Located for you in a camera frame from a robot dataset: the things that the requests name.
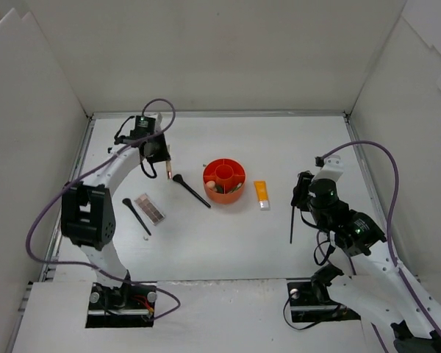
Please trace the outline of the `orange sunscreen tube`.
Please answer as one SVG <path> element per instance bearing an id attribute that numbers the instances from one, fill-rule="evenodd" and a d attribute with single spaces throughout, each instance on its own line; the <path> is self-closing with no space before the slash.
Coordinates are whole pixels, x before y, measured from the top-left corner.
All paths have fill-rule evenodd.
<path id="1" fill-rule="evenodd" d="M 266 181 L 257 180 L 254 181 L 254 188 L 257 195 L 257 201 L 259 203 L 259 208 L 261 211 L 266 211 L 270 209 L 270 202 L 268 197 L 268 189 Z"/>

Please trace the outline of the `beige concealer tube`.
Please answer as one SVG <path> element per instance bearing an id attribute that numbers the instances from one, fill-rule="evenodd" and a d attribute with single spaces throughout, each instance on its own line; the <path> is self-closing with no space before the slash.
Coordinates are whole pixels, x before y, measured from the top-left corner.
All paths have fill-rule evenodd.
<path id="1" fill-rule="evenodd" d="M 167 160 L 167 161 L 165 162 L 165 169 L 166 169 L 167 178 L 168 178 L 168 179 L 172 179 L 172 177 L 173 177 L 173 172 L 172 172 L 171 160 Z"/>

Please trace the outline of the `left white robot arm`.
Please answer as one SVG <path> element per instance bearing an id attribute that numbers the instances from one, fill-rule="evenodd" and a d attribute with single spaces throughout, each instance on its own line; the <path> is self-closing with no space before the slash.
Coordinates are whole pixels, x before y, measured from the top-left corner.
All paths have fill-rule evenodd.
<path id="1" fill-rule="evenodd" d="M 96 283 L 107 288 L 106 300 L 121 309 L 132 300 L 126 285 L 129 270 L 122 264 L 113 243 L 116 231 L 112 196 L 122 181 L 144 163 L 169 163 L 171 156 L 162 133 L 162 114 L 136 115 L 135 127 L 127 136 L 118 135 L 115 144 L 142 143 L 110 152 L 110 162 L 86 176 L 62 195 L 61 233 L 79 247 L 95 266 Z"/>

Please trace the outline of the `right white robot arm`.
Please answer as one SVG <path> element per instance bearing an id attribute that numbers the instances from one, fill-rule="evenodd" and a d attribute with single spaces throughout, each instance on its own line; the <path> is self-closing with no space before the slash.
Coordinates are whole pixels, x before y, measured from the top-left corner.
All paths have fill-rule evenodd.
<path id="1" fill-rule="evenodd" d="M 385 234 L 367 214 L 339 199 L 335 176 L 301 172 L 291 205 L 311 214 L 312 228 L 327 235 L 332 253 L 341 249 L 387 293 L 381 299 L 354 284 L 327 259 L 310 279 L 310 294 L 321 303 L 347 307 L 377 327 L 391 329 L 397 352 L 441 352 L 441 304 L 398 259 Z"/>

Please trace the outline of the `beige makeup sponge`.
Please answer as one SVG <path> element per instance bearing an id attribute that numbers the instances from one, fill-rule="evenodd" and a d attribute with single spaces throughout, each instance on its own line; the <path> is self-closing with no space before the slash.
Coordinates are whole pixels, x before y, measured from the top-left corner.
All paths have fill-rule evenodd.
<path id="1" fill-rule="evenodd" d="M 205 185 L 211 190 L 215 189 L 215 187 L 216 187 L 216 183 L 213 180 L 208 181 Z"/>

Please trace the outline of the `green lip balm stick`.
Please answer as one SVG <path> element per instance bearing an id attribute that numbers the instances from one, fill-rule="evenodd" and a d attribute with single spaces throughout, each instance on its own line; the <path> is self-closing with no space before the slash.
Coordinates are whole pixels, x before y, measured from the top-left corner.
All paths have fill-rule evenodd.
<path id="1" fill-rule="evenodd" d="M 241 187 L 237 188 L 237 187 L 235 186 L 234 188 L 232 188 L 232 189 L 229 191 L 229 193 L 233 193 L 233 192 L 239 190 Z"/>

